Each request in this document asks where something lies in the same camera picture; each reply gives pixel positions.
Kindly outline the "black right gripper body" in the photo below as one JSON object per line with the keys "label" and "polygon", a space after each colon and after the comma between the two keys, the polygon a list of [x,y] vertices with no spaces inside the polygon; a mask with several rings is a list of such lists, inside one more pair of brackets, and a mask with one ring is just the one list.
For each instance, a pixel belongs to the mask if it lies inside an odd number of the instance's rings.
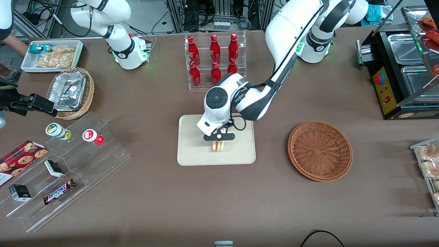
{"label": "black right gripper body", "polygon": [[33,111],[30,105],[32,99],[33,94],[19,94],[17,89],[0,90],[0,111],[11,111],[26,116],[28,111]]}

